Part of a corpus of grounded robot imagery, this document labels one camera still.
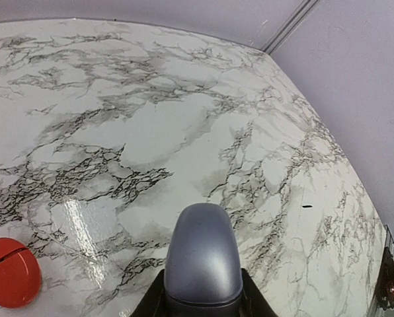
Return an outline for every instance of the gray rounded object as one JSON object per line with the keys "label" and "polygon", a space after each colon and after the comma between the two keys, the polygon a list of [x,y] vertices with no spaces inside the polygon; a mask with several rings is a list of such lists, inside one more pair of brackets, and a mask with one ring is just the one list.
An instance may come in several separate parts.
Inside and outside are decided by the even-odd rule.
{"label": "gray rounded object", "polygon": [[243,290],[234,232],[225,210],[212,203],[184,209],[172,235],[165,290],[183,304],[223,305]]}

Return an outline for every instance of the marble surface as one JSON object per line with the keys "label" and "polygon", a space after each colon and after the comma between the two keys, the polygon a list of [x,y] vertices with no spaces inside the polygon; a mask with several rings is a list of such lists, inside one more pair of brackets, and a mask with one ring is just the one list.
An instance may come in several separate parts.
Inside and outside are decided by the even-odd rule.
{"label": "marble surface", "polygon": [[202,201],[280,317],[366,315],[384,228],[269,56],[139,24],[0,24],[0,237],[43,274],[0,317],[129,316]]}

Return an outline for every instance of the marble table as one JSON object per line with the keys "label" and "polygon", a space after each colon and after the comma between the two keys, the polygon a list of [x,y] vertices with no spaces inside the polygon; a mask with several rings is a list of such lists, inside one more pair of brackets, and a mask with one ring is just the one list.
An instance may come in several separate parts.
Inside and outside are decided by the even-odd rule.
{"label": "marble table", "polygon": [[0,24],[0,237],[43,276],[0,317],[129,316],[204,201],[280,317],[366,315],[384,228],[268,55],[140,24]]}

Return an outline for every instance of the red button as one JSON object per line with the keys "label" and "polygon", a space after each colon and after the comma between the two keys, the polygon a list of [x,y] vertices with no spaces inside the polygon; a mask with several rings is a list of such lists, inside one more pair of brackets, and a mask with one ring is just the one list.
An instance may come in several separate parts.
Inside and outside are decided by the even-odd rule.
{"label": "red button", "polygon": [[26,306],[40,288],[41,271],[32,252],[16,240],[0,238],[0,306]]}

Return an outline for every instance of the red component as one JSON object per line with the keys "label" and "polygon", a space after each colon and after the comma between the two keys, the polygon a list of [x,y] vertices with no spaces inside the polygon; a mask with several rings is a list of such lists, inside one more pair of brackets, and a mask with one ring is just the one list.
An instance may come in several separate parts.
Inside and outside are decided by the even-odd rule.
{"label": "red component", "polygon": [[16,240],[0,238],[0,306],[26,306],[40,288],[41,271],[32,252]]}

